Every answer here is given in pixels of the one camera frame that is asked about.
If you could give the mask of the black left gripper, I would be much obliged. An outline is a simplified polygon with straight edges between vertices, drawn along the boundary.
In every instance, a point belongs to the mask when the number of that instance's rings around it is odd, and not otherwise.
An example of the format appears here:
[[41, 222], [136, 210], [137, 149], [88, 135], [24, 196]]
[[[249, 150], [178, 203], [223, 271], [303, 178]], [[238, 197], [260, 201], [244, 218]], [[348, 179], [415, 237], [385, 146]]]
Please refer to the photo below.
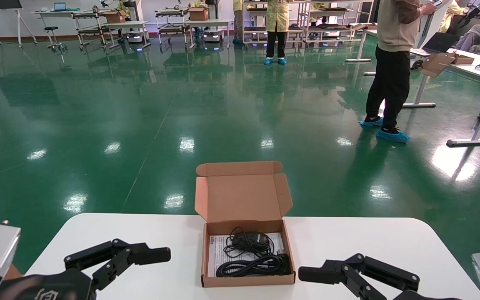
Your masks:
[[[114, 239], [67, 256], [66, 270], [61, 273], [2, 281], [0, 300], [95, 300], [95, 289], [103, 290], [130, 266], [164, 263], [170, 259], [169, 247], [150, 248], [146, 243], [129, 244]], [[81, 272], [101, 263], [105, 265], [97, 269], [92, 278]]]

